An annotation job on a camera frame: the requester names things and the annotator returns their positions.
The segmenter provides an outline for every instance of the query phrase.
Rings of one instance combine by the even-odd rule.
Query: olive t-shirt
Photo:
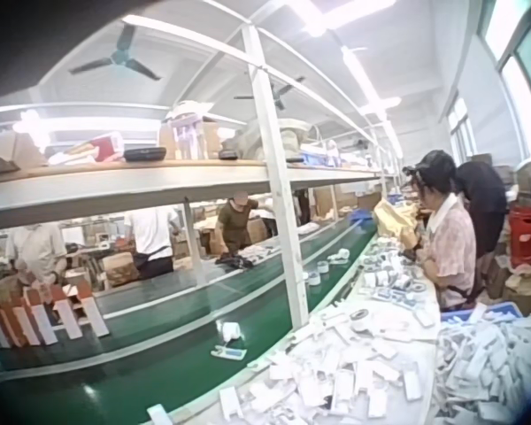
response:
[[[248,199],[248,204],[242,211],[236,211],[231,204],[231,200],[222,207],[219,213],[219,221],[224,228],[222,229],[222,238],[231,252],[238,251],[243,245],[250,244],[248,235],[248,218],[250,210],[258,208],[258,201]]]

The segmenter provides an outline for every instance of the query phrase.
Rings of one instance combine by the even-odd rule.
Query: shelf board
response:
[[[288,165],[292,189],[376,180],[374,171]],[[0,228],[269,191],[258,161],[43,167],[0,175]]]

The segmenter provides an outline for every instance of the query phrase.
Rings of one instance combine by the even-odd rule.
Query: pile of packaging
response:
[[[531,402],[531,315],[486,312],[453,317],[439,335],[434,425],[513,423]]]
[[[389,397],[403,393],[405,403],[421,401],[417,360],[386,340],[375,315],[353,306],[344,302],[314,314],[287,350],[249,365],[265,371],[265,380],[253,382],[247,393],[221,390],[225,422],[360,424],[386,417]]]

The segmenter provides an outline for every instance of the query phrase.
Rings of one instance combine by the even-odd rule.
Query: conveyor belt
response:
[[[374,229],[365,228],[362,232],[347,227],[348,223],[340,223],[334,233],[328,230],[303,243],[304,259],[311,258],[310,264],[314,265],[317,259],[324,259],[340,248],[349,249],[350,259],[356,259]],[[339,235],[338,242],[314,258],[314,252],[327,247]],[[310,309],[323,300],[346,270],[347,267],[332,267],[319,287],[309,288]],[[178,298],[177,303],[165,303],[121,316],[121,321],[109,321],[112,332],[109,341],[90,338],[87,342],[88,346],[97,344],[99,350],[106,350],[111,344],[134,344],[214,312],[217,314],[214,320],[240,323],[243,344],[248,349],[243,362],[210,355],[218,343],[216,323],[212,321],[153,348],[98,366],[68,372],[61,368],[53,375],[1,382],[0,394],[13,412],[23,413],[23,423],[139,423],[148,420],[145,410],[149,406],[161,403],[166,411],[172,411],[223,383],[290,331],[287,292],[281,273],[281,259],[269,259],[252,271],[193,292],[193,297],[189,294]],[[260,291],[264,293],[220,313]],[[79,358],[78,351],[72,349],[71,353],[75,353],[71,356]],[[48,360],[53,359],[58,362],[57,356]]]

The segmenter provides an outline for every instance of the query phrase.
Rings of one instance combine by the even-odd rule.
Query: white shelf post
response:
[[[246,53],[252,56],[257,63],[265,64],[266,59],[256,27],[252,25],[243,27],[242,38]],[[269,75],[264,69],[252,65],[248,65],[248,71],[264,145],[265,164],[273,196],[273,209],[279,230],[281,259],[285,272],[291,322],[293,328],[297,329],[308,321],[309,310],[285,150],[283,150]]]
[[[185,229],[187,230],[187,245],[191,254],[191,263],[193,264],[193,271],[195,272],[196,285],[203,286],[206,284],[203,261],[201,261],[201,253],[198,250],[198,243],[196,243],[193,212],[191,211],[189,200],[186,198],[183,201],[183,218],[185,220]]]
[[[373,127],[370,127],[370,133],[375,142],[378,142],[378,136],[375,134]],[[383,166],[383,156],[381,155],[381,147],[376,145],[375,148],[376,160],[381,169],[380,182],[381,182],[381,197],[388,199],[388,186],[386,185],[386,170]]]

